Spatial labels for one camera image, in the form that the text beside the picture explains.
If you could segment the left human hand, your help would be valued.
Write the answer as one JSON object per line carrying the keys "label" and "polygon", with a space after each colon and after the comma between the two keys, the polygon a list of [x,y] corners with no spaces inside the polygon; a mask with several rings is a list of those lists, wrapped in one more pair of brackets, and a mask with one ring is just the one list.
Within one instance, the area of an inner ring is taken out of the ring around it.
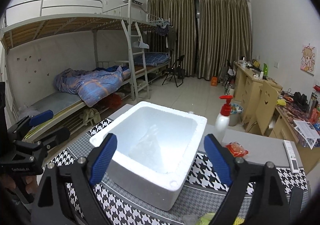
{"label": "left human hand", "polygon": [[3,187],[14,193],[24,204],[34,202],[38,188],[36,176],[9,176],[5,175],[1,181]]}

